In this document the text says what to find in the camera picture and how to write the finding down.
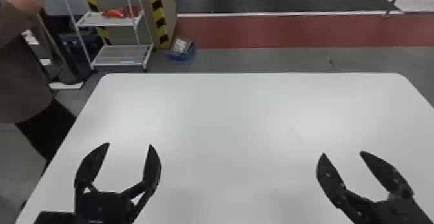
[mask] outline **red object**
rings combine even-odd
[[[434,14],[179,18],[198,48],[434,46]]]
[[[119,10],[109,10],[108,12],[103,12],[103,17],[117,17],[124,18],[125,16]]]
[[[136,6],[132,7],[132,13],[134,17],[139,16],[139,8]],[[116,18],[125,18],[131,17],[130,7],[126,6],[124,8],[112,9],[107,12],[103,12],[103,17],[116,17]]]

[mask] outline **black pants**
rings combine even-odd
[[[48,166],[75,120],[67,108],[53,99],[44,111],[15,125],[45,158]]]

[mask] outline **gray floor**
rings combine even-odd
[[[199,72],[396,72],[406,76],[434,104],[434,48],[274,48],[199,50],[186,62],[170,61],[163,52],[151,56],[149,73]],[[79,114],[101,77],[93,75],[80,91],[56,98]],[[11,125],[0,125],[0,223],[13,223],[20,204],[35,187],[43,160]]]

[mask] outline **brown jacket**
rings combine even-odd
[[[21,33],[29,28],[52,53],[51,40],[35,15],[0,1],[0,123],[17,123],[44,110],[52,100],[41,64]]]

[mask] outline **metal shelf rack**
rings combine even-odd
[[[152,50],[154,48],[154,43],[152,41],[151,32],[146,19],[144,20],[145,20],[147,32],[151,43],[142,44],[138,34],[138,25],[140,21],[145,17],[145,9],[143,7],[142,0],[138,0],[140,5],[138,17],[134,17],[133,15],[131,17],[126,17],[126,18],[103,17],[102,12],[91,12],[90,7],[87,5],[88,12],[79,21],[76,21],[74,19],[74,14],[72,13],[72,9],[69,1],[68,0],[64,0],[64,1],[91,69],[94,69],[95,66],[140,66],[140,65],[143,66],[144,70],[146,69],[146,65],[149,60],[150,54],[152,53]],[[127,0],[127,3],[130,10],[130,14],[134,14],[131,0]],[[89,52],[86,48],[84,40],[79,31],[79,29],[83,27],[96,27],[97,29],[99,27],[131,27],[134,30],[134,35],[136,36],[137,44],[136,45],[108,45],[107,42],[104,39],[102,39],[104,41],[103,47],[101,48],[97,56],[93,60],[91,60],[89,56]]]

